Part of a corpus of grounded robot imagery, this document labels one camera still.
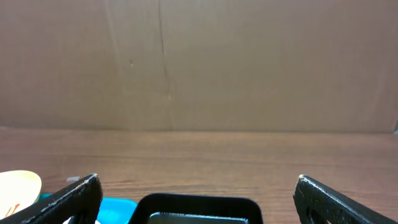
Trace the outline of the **yellow plate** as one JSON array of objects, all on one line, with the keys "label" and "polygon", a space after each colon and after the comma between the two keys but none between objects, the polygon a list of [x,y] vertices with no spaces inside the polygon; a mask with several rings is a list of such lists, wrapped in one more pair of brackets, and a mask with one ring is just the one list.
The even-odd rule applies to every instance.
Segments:
[{"label": "yellow plate", "polygon": [[1,219],[7,218],[36,203],[40,197],[42,180],[28,170],[1,173]]}]

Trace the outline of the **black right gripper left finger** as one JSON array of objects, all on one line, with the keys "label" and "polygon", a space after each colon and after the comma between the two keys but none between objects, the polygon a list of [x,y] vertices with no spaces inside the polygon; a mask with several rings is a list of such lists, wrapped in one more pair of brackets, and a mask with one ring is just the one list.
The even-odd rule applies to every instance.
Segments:
[{"label": "black right gripper left finger", "polygon": [[1,224],[95,224],[103,191],[98,174],[66,186],[45,199],[1,220]]}]

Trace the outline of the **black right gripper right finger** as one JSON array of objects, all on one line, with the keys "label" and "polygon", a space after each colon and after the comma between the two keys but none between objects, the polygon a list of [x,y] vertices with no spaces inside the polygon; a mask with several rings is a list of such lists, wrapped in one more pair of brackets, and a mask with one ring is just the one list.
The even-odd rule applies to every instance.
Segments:
[{"label": "black right gripper right finger", "polygon": [[397,224],[304,174],[298,177],[293,198],[300,222],[304,224]]}]

